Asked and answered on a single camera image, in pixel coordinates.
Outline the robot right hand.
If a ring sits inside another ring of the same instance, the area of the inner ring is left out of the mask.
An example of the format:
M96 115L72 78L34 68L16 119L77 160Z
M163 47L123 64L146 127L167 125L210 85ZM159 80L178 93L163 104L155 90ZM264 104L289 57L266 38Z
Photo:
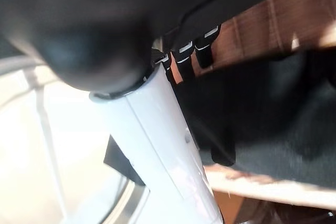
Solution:
M144 183L126 185L113 223L223 223L195 141L151 50L199 36L263 0L1 0L1 35L87 91Z

